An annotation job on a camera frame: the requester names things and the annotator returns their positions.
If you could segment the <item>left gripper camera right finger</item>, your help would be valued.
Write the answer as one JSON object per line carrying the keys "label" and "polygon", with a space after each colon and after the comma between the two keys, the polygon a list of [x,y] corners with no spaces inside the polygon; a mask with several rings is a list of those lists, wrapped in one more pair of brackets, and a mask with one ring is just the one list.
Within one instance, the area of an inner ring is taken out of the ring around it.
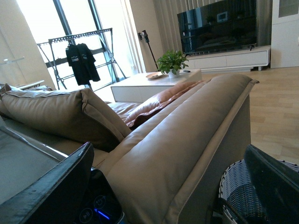
{"label": "left gripper camera right finger", "polygon": [[248,145],[244,160],[258,199],[271,224],[299,222],[299,173]]}

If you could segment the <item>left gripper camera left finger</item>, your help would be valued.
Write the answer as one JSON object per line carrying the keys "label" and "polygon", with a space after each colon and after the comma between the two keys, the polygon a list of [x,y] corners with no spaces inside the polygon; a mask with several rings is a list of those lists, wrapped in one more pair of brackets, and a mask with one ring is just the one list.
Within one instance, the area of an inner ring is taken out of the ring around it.
{"label": "left gripper camera left finger", "polygon": [[85,143],[0,206],[2,224],[71,224],[89,183],[94,149]]}

